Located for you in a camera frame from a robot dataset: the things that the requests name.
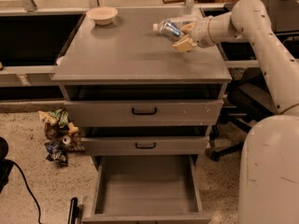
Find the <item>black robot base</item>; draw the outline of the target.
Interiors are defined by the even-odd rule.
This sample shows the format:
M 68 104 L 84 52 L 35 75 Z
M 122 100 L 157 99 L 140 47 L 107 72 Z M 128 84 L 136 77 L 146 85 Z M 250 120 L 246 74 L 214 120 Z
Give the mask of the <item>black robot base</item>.
M 7 141 L 3 137 L 0 137 L 0 193 L 8 183 L 8 177 L 14 165 L 13 161 L 6 159 L 7 154 Z

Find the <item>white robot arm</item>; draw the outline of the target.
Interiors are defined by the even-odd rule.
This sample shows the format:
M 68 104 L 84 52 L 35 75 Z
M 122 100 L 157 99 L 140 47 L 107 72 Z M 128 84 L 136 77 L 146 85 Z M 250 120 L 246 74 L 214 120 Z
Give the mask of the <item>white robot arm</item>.
M 242 148 L 238 224 L 299 224 L 299 63 L 272 31 L 261 0 L 239 0 L 231 12 L 197 19 L 180 31 L 178 51 L 246 39 L 276 115 L 257 122 Z

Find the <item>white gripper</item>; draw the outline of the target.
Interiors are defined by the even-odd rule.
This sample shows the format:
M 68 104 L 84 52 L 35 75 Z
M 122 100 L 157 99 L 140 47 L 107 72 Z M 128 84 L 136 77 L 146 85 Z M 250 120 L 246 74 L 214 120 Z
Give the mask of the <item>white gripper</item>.
M 204 17 L 196 20 L 194 23 L 188 23 L 180 28 L 184 34 L 191 34 L 183 36 L 179 41 L 175 42 L 172 47 L 179 52 L 189 52 L 196 46 L 200 48 L 208 48 L 215 45 L 209 34 L 209 24 L 212 17 Z

